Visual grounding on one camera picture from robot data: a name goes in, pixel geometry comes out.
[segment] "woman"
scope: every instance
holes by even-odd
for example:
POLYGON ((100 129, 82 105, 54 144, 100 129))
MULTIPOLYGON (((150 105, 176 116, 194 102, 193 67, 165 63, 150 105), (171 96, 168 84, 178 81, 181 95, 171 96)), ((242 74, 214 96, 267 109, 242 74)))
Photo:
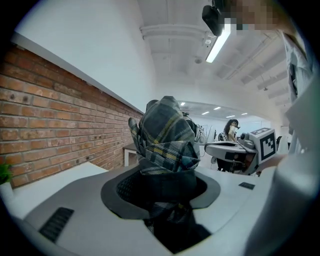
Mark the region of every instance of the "woman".
POLYGON ((236 142, 237 136, 236 136, 236 128, 238 128, 239 122, 236 119, 230 119, 224 129, 223 132, 219 134, 218 140, 219 141, 225 141, 225 142, 236 142))

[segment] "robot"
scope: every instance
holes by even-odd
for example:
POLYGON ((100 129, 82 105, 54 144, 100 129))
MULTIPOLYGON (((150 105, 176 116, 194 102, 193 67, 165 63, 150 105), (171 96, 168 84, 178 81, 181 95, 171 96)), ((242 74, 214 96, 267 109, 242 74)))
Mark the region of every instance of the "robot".
POLYGON ((259 165, 276 154, 275 130, 261 128, 250 133, 243 133, 238 142, 207 143, 204 150, 213 159, 218 159, 218 166, 221 161, 227 162, 230 163, 228 171, 239 170, 241 174, 251 175, 259 165))

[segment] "green plant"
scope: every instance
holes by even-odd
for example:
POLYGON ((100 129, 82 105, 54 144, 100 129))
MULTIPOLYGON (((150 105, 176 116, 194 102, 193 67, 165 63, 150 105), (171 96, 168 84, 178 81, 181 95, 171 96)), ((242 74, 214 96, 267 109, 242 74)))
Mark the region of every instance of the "green plant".
POLYGON ((10 164, 0 164, 0 185, 9 182, 12 177, 12 172, 9 170, 10 164))

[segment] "ceiling light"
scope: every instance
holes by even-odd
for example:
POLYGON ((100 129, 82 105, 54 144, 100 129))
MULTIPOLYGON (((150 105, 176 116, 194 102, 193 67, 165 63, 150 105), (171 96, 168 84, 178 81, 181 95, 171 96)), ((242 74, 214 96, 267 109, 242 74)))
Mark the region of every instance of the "ceiling light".
POLYGON ((206 62, 212 63, 215 60, 222 46, 224 46, 225 42, 230 36, 230 33, 231 33, 231 24, 224 24, 224 29, 222 31, 222 34, 215 40, 215 43, 211 48, 211 51, 208 57, 206 58, 206 62))

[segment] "white desk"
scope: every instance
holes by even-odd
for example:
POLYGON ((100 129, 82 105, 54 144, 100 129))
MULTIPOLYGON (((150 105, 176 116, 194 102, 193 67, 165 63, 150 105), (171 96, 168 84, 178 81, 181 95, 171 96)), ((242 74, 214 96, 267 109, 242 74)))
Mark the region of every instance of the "white desk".
POLYGON ((129 166, 129 153, 131 154, 137 154, 136 146, 135 144, 129 144, 124 148, 124 166, 129 166))
POLYGON ((14 189, 14 198, 9 203, 6 203, 6 207, 11 215, 23 219, 32 209, 69 183, 104 172, 108 172, 108 170, 85 162, 55 175, 14 189))

